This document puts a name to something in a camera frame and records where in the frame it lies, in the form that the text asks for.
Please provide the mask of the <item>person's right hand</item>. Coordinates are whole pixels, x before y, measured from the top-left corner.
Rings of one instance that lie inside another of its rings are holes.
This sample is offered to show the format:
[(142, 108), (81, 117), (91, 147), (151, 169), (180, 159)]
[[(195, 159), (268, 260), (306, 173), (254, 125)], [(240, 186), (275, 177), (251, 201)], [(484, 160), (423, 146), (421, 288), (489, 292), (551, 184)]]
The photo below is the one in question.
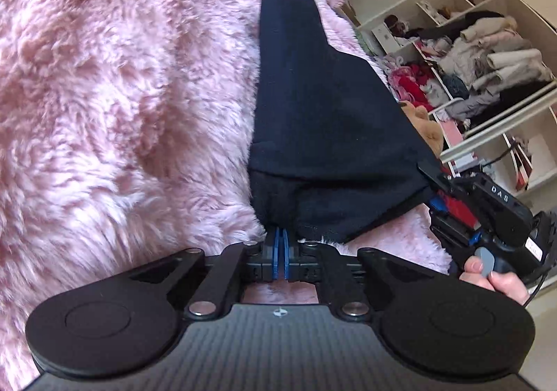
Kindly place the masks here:
[(508, 298), (525, 304), (529, 300), (529, 292), (516, 274), (490, 272), (483, 276), (483, 261), (476, 256), (471, 256), (464, 264), (464, 272), (459, 279), (471, 285), (480, 286), (484, 289), (501, 293)]

